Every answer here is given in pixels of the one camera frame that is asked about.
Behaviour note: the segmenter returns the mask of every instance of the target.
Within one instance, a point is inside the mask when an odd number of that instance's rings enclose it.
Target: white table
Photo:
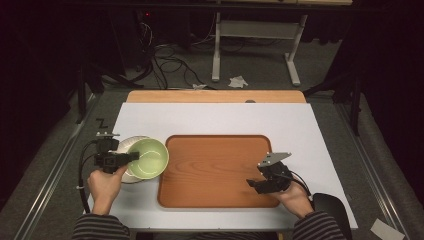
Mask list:
[[[221,2],[256,2],[256,3],[280,3],[280,4],[301,4],[301,5],[351,5],[352,0],[217,0]],[[302,15],[299,22],[257,22],[257,21],[233,21],[221,20],[221,14],[216,14],[215,24],[215,51],[212,65],[212,81],[218,82],[221,71],[221,37],[254,37],[270,39],[289,39],[293,41],[292,48],[285,53],[285,62],[290,74],[290,79],[294,86],[300,86],[299,76],[293,62],[297,48],[305,28],[307,15]]]
[[[274,152],[291,152],[284,163],[307,182],[312,194],[342,200],[352,229],[357,223],[318,128],[306,103],[124,103],[114,133],[118,140],[144,135],[165,142],[176,134],[261,134]],[[124,184],[111,214],[137,231],[281,231],[296,218],[276,208],[163,208],[159,178]]]

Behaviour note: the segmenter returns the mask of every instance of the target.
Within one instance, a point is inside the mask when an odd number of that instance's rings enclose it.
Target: wire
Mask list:
[[[211,37],[211,35],[212,35],[213,27],[215,26],[215,21],[216,21],[216,13],[213,15],[212,24],[211,24],[211,27],[209,28],[209,32],[206,35],[206,37],[199,42],[192,43],[191,44],[192,46],[195,46],[195,45],[198,45],[198,44],[201,44],[201,43],[205,43],[205,42],[209,42],[210,40],[214,39],[214,37]]]
[[[282,178],[285,178],[285,179],[287,179],[287,180],[290,180],[290,181],[293,181],[293,182],[295,182],[295,183],[297,183],[297,184],[299,184],[303,189],[305,189],[305,191],[306,191],[306,194],[308,195],[308,197],[309,196],[311,196],[311,192],[309,191],[309,187],[308,187],[308,185],[306,184],[306,182],[299,176],[299,174],[297,174],[297,173],[295,173],[295,172],[293,172],[293,171],[290,171],[290,173],[292,173],[292,174],[294,174],[296,177],[298,177],[301,181],[299,181],[299,180],[297,180],[296,178],[294,178],[294,177],[287,177],[287,176],[284,176],[284,175],[282,175],[282,174],[278,174],[278,176],[279,177],[282,177]]]
[[[77,189],[79,190],[81,202],[82,202],[82,205],[83,205],[86,213],[90,213],[90,207],[88,206],[87,196],[85,195],[84,180],[82,179],[82,169],[83,169],[84,163],[87,161],[87,159],[89,159],[91,157],[90,156],[90,157],[87,157],[86,159],[84,159],[85,151],[87,151],[87,149],[88,149],[88,147],[90,147],[90,145],[96,144],[96,143],[97,143],[97,140],[92,140],[84,146],[84,148],[81,152],[79,164],[78,164],[78,186],[77,186]]]
[[[165,56],[160,56],[160,57],[157,56],[158,52],[160,52],[160,50],[163,50],[163,49],[170,49],[171,52],[166,54]],[[184,68],[183,77],[184,77],[184,81],[186,82],[186,84],[188,86],[193,87],[193,84],[190,84],[189,81],[187,80],[187,74],[189,72],[194,75],[194,77],[195,77],[195,79],[198,83],[200,83],[202,85],[206,85],[202,80],[200,80],[197,73],[192,68],[190,68],[190,66],[185,61],[181,60],[180,58],[174,57],[174,55],[175,55],[175,49],[172,48],[170,45],[162,45],[160,47],[156,47],[156,54],[155,54],[154,59],[155,59],[155,62],[156,62],[158,69],[160,70],[160,72],[162,73],[164,78],[165,78],[165,73],[175,73],[178,70]],[[159,64],[157,62],[156,58],[161,60],[162,63]],[[166,66],[169,65],[169,64],[176,64],[176,66],[174,68],[170,69],[170,70],[165,70]],[[206,88],[216,90],[215,88],[207,86],[207,85],[206,85]]]

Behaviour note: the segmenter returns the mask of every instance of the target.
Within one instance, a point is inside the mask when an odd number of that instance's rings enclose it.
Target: white paper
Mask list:
[[[244,85],[249,85],[242,76],[230,78],[230,81],[231,83],[228,86],[233,88],[243,88]]]
[[[405,235],[382,222],[380,219],[375,220],[371,231],[383,240],[402,240]]]
[[[326,193],[344,204],[351,228],[357,228],[340,180],[309,104],[291,103],[124,103],[114,133],[122,141],[149,136],[166,142],[172,135],[264,135],[273,152],[291,152],[284,160],[312,194]],[[276,208],[163,208],[157,202],[159,179],[123,184],[111,214],[133,229],[240,230],[291,229],[296,217]]]

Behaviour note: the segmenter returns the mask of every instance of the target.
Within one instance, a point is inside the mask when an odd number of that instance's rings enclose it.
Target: crumpled paper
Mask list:
[[[205,84],[201,84],[201,85],[193,84],[193,89],[194,90],[202,90],[202,89],[204,89],[207,86],[208,85],[205,85]]]
[[[230,78],[231,83],[228,85],[233,88],[243,88],[244,85],[248,86],[247,82],[243,79],[242,76]]]

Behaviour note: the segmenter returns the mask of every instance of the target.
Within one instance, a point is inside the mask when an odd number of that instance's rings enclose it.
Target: striped sleeve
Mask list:
[[[111,215],[85,214],[78,218],[72,239],[130,239],[128,227]]]
[[[345,240],[336,220],[323,211],[306,215],[297,221],[293,231],[294,240]]]

